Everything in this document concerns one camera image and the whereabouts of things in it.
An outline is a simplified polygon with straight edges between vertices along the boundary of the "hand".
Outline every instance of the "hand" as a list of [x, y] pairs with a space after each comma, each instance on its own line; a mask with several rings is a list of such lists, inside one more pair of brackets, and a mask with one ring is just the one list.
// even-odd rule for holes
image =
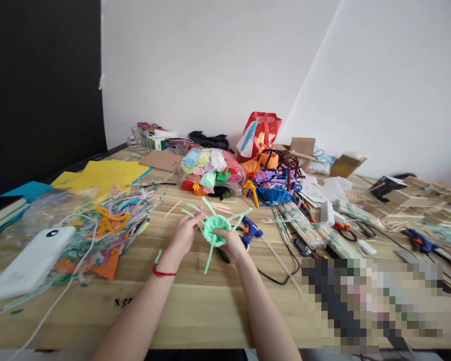
[[241, 237], [236, 231], [226, 231], [224, 229], [214, 228], [214, 233], [225, 238], [223, 249], [232, 263], [236, 263], [241, 257], [248, 255], [247, 250], [242, 243]]
[[194, 241], [194, 233], [198, 227], [197, 224], [204, 218], [205, 213], [202, 211], [202, 207], [199, 207], [199, 209], [201, 210], [200, 213], [197, 211], [192, 212], [195, 217], [192, 218], [185, 215], [177, 221], [175, 226], [175, 234], [172, 241], [170, 241], [167, 251], [173, 253], [180, 260], [190, 251]]

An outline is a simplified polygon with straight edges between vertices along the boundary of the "glue gun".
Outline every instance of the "glue gun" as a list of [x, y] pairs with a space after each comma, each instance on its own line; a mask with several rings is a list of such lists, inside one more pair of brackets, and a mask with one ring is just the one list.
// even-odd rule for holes
[[246, 233], [246, 235], [243, 238], [244, 244], [249, 244], [253, 237], [257, 237], [257, 238], [262, 237], [264, 232], [262, 232], [256, 226], [256, 224], [253, 221], [251, 221], [250, 218], [244, 216], [244, 218], [242, 218], [242, 221], [246, 225], [244, 228], [242, 228], [242, 230]]
[[407, 228], [403, 231], [405, 235], [409, 237], [413, 248], [418, 248], [422, 253], [430, 253], [436, 248], [440, 248], [436, 243], [432, 242], [429, 238], [423, 236], [421, 233], [415, 231], [412, 228]]

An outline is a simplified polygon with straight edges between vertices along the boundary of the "cup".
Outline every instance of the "cup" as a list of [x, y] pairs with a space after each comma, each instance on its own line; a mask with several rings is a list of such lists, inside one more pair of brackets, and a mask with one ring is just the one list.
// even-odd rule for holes
[[187, 144], [178, 144], [175, 146], [175, 151], [177, 155], [187, 155], [189, 151], [189, 146]]
[[132, 135], [127, 138], [127, 145], [139, 154], [148, 154], [150, 152], [149, 131], [133, 127]]

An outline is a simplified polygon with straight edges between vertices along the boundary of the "red shopping bag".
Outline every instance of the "red shopping bag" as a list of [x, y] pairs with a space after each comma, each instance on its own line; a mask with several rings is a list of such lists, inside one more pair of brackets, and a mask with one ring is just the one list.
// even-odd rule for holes
[[246, 131], [253, 122], [257, 122], [254, 136], [247, 140], [249, 142], [254, 142], [252, 144], [252, 153], [250, 156], [241, 155], [241, 147], [239, 147], [238, 144], [239, 153], [237, 154], [237, 161], [239, 163], [244, 163], [245, 161], [254, 158], [258, 153], [271, 146], [271, 143], [276, 140], [282, 119], [278, 118], [275, 113], [253, 112], [244, 127], [243, 135], [246, 135]]

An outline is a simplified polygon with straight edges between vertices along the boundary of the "charging cable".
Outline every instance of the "charging cable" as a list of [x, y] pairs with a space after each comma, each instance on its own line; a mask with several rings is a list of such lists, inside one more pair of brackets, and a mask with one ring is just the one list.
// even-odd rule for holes
[[37, 326], [37, 328], [35, 329], [34, 333], [32, 333], [32, 336], [30, 336], [30, 338], [28, 339], [27, 342], [25, 342], [25, 344], [17, 351], [15, 352], [12, 357], [10, 357], [8, 359], [8, 361], [12, 361], [14, 358], [16, 358], [20, 352], [22, 352], [24, 349], [27, 348], [27, 346], [30, 344], [30, 342], [32, 342], [32, 340], [35, 338], [35, 336], [37, 335], [37, 333], [39, 332], [39, 330], [42, 328], [45, 320], [47, 319], [47, 317], [50, 315], [50, 313], [52, 312], [52, 310], [54, 309], [54, 307], [57, 305], [57, 303], [59, 303], [59, 301], [61, 300], [61, 298], [64, 296], [64, 294], [69, 290], [70, 286], [72, 285], [72, 282], [74, 281], [74, 274], [77, 272], [77, 270], [80, 268], [80, 266], [82, 266], [82, 263], [85, 261], [85, 258], [88, 256], [88, 254], [90, 253], [90, 251], [92, 250], [92, 248], [94, 247], [94, 242], [95, 242], [95, 235], [97, 233], [97, 228], [99, 227], [99, 224], [97, 223], [96, 220], [94, 220], [93, 218], [89, 217], [89, 216], [85, 216], [83, 214], [77, 213], [77, 214], [72, 214], [69, 216], [66, 216], [64, 219], [62, 219], [62, 221], [60, 223], [62, 223], [63, 221], [65, 221], [66, 219], [70, 218], [70, 217], [75, 217], [75, 216], [81, 216], [84, 218], [87, 218], [89, 220], [91, 220], [92, 222], [95, 223], [95, 228], [94, 228], [94, 235], [92, 237], [92, 243], [90, 245], [90, 248], [87, 250], [87, 252], [85, 252], [84, 256], [80, 259], [79, 263], [77, 264], [77, 266], [75, 267], [75, 270], [72, 274], [72, 277], [70, 277], [70, 281], [67, 284], [67, 287], [65, 287], [65, 289], [62, 291], [62, 293], [60, 294], [60, 296], [55, 300], [55, 302], [52, 304], [52, 306], [50, 306], [49, 310], [47, 311], [47, 313], [45, 314], [44, 318], [42, 318], [42, 321], [40, 321], [39, 325]]

